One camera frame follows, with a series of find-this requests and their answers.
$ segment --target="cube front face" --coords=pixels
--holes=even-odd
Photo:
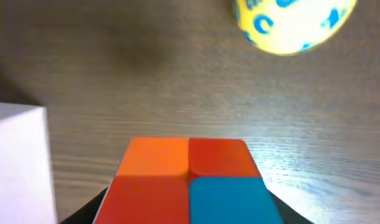
[[[94,221],[235,222],[282,223],[245,142],[186,138],[132,140]]]

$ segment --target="wood grain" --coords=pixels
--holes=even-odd
[[[0,2],[4,76],[48,107],[59,219],[133,136],[245,139],[315,223],[380,223],[380,0],[307,54],[251,47],[224,0]]]

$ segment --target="yellow ball with blue letters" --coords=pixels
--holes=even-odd
[[[237,24],[256,47],[291,55],[319,45],[348,19],[357,0],[234,0]]]

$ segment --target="blue tile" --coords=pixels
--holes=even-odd
[[[282,224],[262,178],[200,178],[190,185],[192,224]]]

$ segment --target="2x2 puzzle cube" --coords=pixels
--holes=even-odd
[[[131,140],[96,224],[283,223],[245,142]]]

